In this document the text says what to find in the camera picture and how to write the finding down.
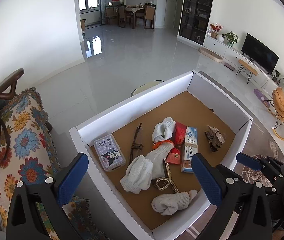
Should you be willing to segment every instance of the dining table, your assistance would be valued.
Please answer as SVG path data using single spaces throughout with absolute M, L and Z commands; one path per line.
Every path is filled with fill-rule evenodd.
M 135 28 L 135 13 L 139 10 L 142 10 L 144 8 L 136 8 L 136 7 L 126 7 L 125 10 L 126 11 L 131 11 L 133 13 L 133 21 L 132 21 L 132 29 Z

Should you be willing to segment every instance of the sofa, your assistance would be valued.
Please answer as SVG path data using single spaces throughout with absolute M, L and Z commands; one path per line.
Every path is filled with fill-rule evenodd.
M 35 88 L 19 95 L 15 92 L 17 81 L 23 73 L 23 69 L 19 69 L 0 84 L 0 117 L 10 135 L 10 147 L 4 159 L 6 140 L 1 130 L 0 239 L 5 237 L 9 206 L 18 181 L 27 185 L 42 183 L 61 169 L 50 135 L 52 126 L 48 123 L 39 93 Z M 48 236 L 59 239 L 43 205 L 38 203 L 37 207 Z M 69 204 L 63 206 L 63 210 L 83 239 L 108 239 L 91 221 L 88 200 L 74 196 Z

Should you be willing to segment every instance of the red packet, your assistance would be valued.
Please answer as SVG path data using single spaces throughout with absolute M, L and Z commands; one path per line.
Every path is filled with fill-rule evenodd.
M 186 128 L 186 125 L 175 122 L 175 134 L 173 142 L 176 147 L 169 152 L 166 158 L 167 162 L 170 164 L 181 164 L 181 151 L 177 148 L 181 148 L 180 146 L 184 143 Z
M 180 165 L 181 163 L 181 152 L 179 149 L 173 148 L 167 158 L 166 158 L 167 162 L 170 164 L 177 164 Z

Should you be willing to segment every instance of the blue gripper pad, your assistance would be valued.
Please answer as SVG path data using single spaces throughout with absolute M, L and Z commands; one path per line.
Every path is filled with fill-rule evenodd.
M 212 174 L 212 172 L 216 173 L 215 168 L 211 167 L 199 153 L 193 155 L 191 167 L 210 203 L 219 207 L 222 203 L 223 194 L 226 191 L 222 175 L 218 173 L 221 177 L 218 178 L 219 182 L 217 182 L 214 178 L 215 174 Z
M 244 153 L 238 153 L 236 155 L 236 160 L 255 171 L 260 171 L 263 168 L 259 160 L 254 159 L 253 157 L 250 157 Z
M 87 155 L 79 153 L 69 166 L 63 168 L 57 174 L 54 189 L 60 207 L 70 202 L 88 167 L 89 159 Z

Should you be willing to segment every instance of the floral blanket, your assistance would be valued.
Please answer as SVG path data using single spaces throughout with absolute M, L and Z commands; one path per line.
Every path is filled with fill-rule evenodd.
M 5 231 L 10 201 L 18 181 L 21 180 L 27 185 L 42 183 L 61 168 L 46 127 L 48 116 L 35 89 L 28 89 L 12 99 L 0 111 L 0 117 L 11 137 L 7 158 L 3 160 L 6 140 L 1 131 L 0 214 L 2 229 Z M 88 208 L 88 200 L 78 198 L 63 206 L 63 210 L 83 239 L 107 239 L 92 223 Z M 54 240 L 59 239 L 41 203 L 38 203 L 38 209 L 50 237 Z

